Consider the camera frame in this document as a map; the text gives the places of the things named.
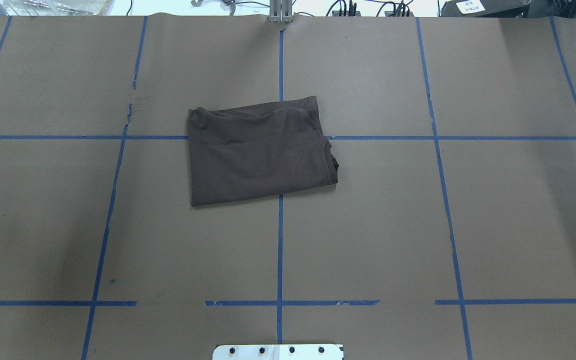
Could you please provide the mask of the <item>white pedestal column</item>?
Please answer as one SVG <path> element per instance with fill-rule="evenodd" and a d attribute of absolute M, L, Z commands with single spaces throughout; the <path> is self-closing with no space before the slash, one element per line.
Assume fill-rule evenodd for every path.
<path fill-rule="evenodd" d="M 343 360 L 342 344 L 231 344 L 219 345 L 213 360 Z"/>

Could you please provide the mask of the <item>aluminium frame post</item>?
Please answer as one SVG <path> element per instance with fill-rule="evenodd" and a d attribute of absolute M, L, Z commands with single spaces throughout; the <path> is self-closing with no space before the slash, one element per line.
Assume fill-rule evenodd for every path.
<path fill-rule="evenodd" d="M 293 0 L 269 0 L 270 23 L 292 23 L 293 19 Z"/>

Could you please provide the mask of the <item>brown t-shirt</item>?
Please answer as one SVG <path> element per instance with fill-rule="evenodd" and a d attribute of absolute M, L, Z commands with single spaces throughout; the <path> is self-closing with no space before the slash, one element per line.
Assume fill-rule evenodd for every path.
<path fill-rule="evenodd" d="M 317 96 L 242 107 L 190 109 L 190 204 L 205 207 L 338 183 Z"/>

